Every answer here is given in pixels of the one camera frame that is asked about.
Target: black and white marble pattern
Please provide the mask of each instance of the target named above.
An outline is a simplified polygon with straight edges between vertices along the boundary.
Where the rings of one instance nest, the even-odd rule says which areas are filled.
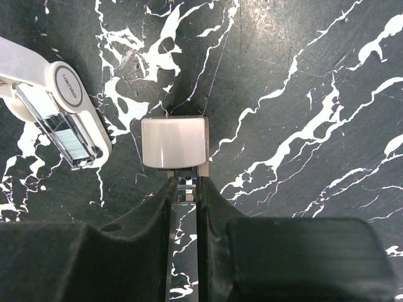
[[[165,179],[141,163],[140,120],[205,115],[225,198],[371,223],[403,299],[403,1],[7,0],[0,20],[76,69],[114,143],[101,169],[72,172],[2,104],[2,221],[119,217]],[[171,299],[195,301],[195,209],[181,211]]]

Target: cream-colored object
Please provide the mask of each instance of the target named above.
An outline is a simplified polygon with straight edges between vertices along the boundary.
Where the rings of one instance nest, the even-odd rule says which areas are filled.
[[[74,69],[0,37],[0,98],[20,120],[38,123],[72,169],[99,168],[112,144]]]
[[[205,119],[199,117],[142,120],[144,165],[181,169],[206,162],[205,123]]]

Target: white stapler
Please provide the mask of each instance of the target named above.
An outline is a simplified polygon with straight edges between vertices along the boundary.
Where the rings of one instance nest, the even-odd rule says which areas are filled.
[[[20,120],[37,123],[72,170],[101,167],[112,150],[77,73],[0,37],[0,98]]]

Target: glossy white cap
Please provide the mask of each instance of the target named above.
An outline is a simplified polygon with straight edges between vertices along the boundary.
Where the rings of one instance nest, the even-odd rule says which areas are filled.
[[[147,118],[141,132],[143,163],[148,167],[180,169],[207,160],[204,118]]]

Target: black marble tabletop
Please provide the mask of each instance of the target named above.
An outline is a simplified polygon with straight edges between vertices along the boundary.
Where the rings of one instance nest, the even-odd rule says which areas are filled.
[[[114,220],[166,178],[142,165],[140,120],[204,115],[225,198],[248,216],[369,222],[403,299],[402,28],[402,0],[2,1],[0,36],[73,66],[114,145],[101,169],[70,171],[1,103],[0,218]],[[195,301],[195,209],[181,212],[171,299]]]

